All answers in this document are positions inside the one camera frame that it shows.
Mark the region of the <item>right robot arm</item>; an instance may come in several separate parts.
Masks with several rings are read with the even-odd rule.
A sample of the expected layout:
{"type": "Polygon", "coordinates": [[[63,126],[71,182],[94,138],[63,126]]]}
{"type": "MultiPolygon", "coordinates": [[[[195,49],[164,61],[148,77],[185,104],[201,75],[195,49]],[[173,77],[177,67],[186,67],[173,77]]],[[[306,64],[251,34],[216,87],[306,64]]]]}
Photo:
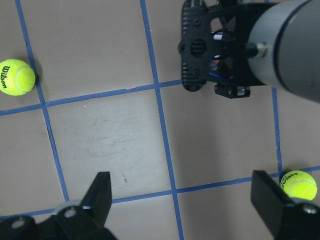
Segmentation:
{"type": "Polygon", "coordinates": [[[271,86],[320,100],[320,3],[187,0],[181,10],[181,80],[190,92],[207,82],[216,94],[247,98],[271,86]]]}

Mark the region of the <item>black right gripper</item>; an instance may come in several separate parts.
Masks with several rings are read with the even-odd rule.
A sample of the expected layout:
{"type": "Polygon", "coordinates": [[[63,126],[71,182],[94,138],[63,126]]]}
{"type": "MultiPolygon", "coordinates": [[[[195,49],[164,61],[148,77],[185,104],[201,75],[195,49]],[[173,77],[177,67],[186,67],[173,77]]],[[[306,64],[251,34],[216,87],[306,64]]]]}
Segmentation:
{"type": "Polygon", "coordinates": [[[270,8],[250,0],[186,0],[181,10],[181,81],[190,92],[214,83],[217,95],[248,98],[251,87],[263,86],[249,67],[262,48],[249,41],[254,24],[270,8]]]}

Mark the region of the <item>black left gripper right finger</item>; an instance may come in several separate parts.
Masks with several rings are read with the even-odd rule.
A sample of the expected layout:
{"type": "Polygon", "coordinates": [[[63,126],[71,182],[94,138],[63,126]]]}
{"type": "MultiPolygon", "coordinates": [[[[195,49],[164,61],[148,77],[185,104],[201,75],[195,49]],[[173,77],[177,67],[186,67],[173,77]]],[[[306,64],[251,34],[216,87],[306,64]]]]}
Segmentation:
{"type": "Polygon", "coordinates": [[[288,219],[294,202],[264,170],[252,172],[250,200],[273,237],[289,235],[288,219]]]}

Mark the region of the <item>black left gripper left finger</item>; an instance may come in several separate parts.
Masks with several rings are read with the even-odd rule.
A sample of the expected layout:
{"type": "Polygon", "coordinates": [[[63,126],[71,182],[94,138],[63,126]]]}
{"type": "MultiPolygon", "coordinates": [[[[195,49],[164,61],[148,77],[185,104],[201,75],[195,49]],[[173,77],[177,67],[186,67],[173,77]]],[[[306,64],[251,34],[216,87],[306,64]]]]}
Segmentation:
{"type": "Polygon", "coordinates": [[[111,176],[99,172],[80,202],[84,212],[82,221],[86,229],[103,228],[112,204],[111,176]]]}

